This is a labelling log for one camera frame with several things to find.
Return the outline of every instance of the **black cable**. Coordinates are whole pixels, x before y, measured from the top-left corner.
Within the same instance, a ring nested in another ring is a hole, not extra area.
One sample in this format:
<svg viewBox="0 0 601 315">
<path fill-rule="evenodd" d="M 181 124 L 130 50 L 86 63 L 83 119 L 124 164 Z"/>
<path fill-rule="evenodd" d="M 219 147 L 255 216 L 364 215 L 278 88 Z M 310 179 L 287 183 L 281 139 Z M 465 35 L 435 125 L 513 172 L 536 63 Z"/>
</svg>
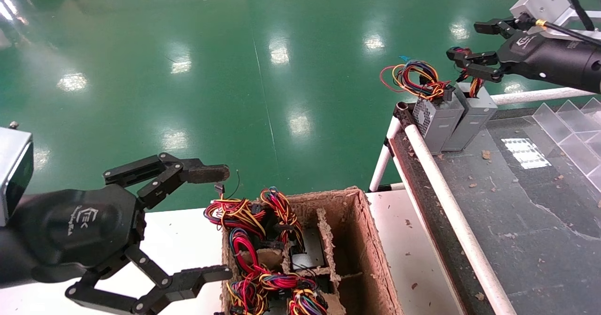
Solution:
<svg viewBox="0 0 601 315">
<path fill-rule="evenodd" d="M 233 197 L 234 194 L 236 194 L 236 192 L 238 191 L 238 187 L 240 187 L 240 172 L 236 170 L 236 174 L 238 174 L 238 184 L 236 185 L 236 189 L 234 189 L 232 194 L 230 194 L 229 197 L 225 198 L 226 200 L 229 200 L 231 197 Z"/>
<path fill-rule="evenodd" d="M 575 31 L 572 31 L 570 29 L 566 29 L 563 28 L 562 26 L 556 25 L 556 24 L 552 24 L 549 22 L 545 22 L 545 24 L 543 24 L 543 26 L 550 28 L 550 29 L 554 29 L 555 31 L 561 32 L 561 33 L 565 33 L 568 36 L 577 38 L 581 41 L 587 42 L 587 43 L 591 43 L 595 46 L 601 47 L 601 41 L 598 41 L 597 39 L 591 38 L 589 36 L 585 36 L 582 33 L 578 33 Z"/>
<path fill-rule="evenodd" d="M 588 14 L 586 14 L 586 11 L 584 11 L 582 8 L 582 5 L 580 5 L 580 2 L 578 0 L 570 0 L 570 3 L 573 5 L 574 10 L 576 10 L 578 18 L 580 18 L 580 21 L 582 24 L 584 24 L 584 28 L 587 31 L 595 31 L 595 25 L 593 24 L 591 18 L 588 17 Z"/>
</svg>

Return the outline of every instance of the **power supply unit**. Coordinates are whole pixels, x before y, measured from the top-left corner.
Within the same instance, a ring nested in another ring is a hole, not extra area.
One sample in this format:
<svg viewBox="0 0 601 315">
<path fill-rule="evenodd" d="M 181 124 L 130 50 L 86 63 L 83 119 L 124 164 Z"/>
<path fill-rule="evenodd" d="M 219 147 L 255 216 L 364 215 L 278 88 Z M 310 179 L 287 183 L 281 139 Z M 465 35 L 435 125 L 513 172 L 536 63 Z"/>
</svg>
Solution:
<svg viewBox="0 0 601 315">
<path fill-rule="evenodd" d="M 458 83 L 456 88 L 455 95 L 463 105 L 464 112 L 453 135 L 442 147 L 444 152 L 463 150 L 497 110 L 485 87 L 480 88 L 477 98 L 467 98 L 463 94 L 470 92 L 470 83 Z"/>
<path fill-rule="evenodd" d="M 417 100 L 413 117 L 432 154 L 442 152 L 442 147 L 453 134 L 463 110 L 455 92 L 451 101 L 443 101 L 440 104 L 422 98 Z"/>
</svg>

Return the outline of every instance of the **green epoxy floor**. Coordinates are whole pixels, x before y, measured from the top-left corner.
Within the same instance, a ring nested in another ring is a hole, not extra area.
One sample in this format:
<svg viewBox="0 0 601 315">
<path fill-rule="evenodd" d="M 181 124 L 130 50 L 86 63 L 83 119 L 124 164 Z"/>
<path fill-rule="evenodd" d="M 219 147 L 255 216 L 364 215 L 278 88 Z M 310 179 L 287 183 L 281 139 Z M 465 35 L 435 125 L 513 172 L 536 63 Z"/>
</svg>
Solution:
<svg viewBox="0 0 601 315">
<path fill-rule="evenodd" d="M 99 188 L 105 169 L 162 151 L 227 163 L 230 190 L 238 169 L 239 197 L 366 189 L 393 104 L 409 99 L 380 70 L 404 55 L 454 79 L 447 48 L 496 49 L 502 39 L 472 23 L 515 1 L 3 0 L 17 14 L 0 22 L 12 43 L 0 50 L 0 122 L 34 133 L 30 193 Z M 214 197 L 187 185 L 157 210 Z"/>
</svg>

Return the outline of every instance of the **cardboard box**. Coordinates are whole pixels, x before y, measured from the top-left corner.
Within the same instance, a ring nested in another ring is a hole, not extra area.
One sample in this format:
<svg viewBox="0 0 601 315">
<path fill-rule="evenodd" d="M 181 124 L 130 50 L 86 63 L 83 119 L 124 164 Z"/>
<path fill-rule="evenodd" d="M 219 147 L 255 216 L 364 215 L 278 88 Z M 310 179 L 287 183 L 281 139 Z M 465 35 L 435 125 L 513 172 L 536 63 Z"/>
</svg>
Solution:
<svg viewBox="0 0 601 315">
<path fill-rule="evenodd" d="M 319 229 L 327 266 L 311 269 L 311 272 L 302 270 L 299 274 L 329 277 L 333 293 L 324 295 L 329 315 L 403 314 L 363 191 L 350 187 L 342 191 L 292 195 L 288 200 L 303 227 Z M 239 281 L 241 278 L 228 236 L 224 231 L 223 264 L 232 268 L 233 281 Z M 288 249 L 289 246 L 283 251 L 259 249 L 259 260 L 270 269 L 281 268 L 284 273 L 289 273 Z M 224 282 L 222 306 L 226 314 L 230 304 Z"/>
</svg>

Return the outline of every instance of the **white table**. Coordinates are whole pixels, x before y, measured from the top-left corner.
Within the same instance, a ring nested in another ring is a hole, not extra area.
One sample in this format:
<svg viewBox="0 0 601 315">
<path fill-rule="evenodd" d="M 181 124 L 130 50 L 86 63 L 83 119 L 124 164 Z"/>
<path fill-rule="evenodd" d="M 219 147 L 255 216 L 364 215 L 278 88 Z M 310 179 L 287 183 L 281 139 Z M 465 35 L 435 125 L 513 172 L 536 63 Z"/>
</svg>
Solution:
<svg viewBox="0 0 601 315">
<path fill-rule="evenodd" d="M 406 315 L 458 315 L 457 302 L 430 245 L 406 191 L 367 194 L 376 220 L 399 302 Z M 221 264 L 221 232 L 202 216 L 203 208 L 146 214 L 146 239 L 141 249 L 165 272 Z M 406 225 L 409 220 L 412 227 Z M 30 284 L 0 290 L 3 315 L 105 314 L 71 302 L 64 292 L 75 280 L 57 284 Z M 135 298 L 153 283 L 132 264 L 112 278 L 100 281 L 98 289 Z M 212 315 L 221 309 L 220 283 L 205 285 L 198 298 L 174 302 L 162 315 Z"/>
</svg>

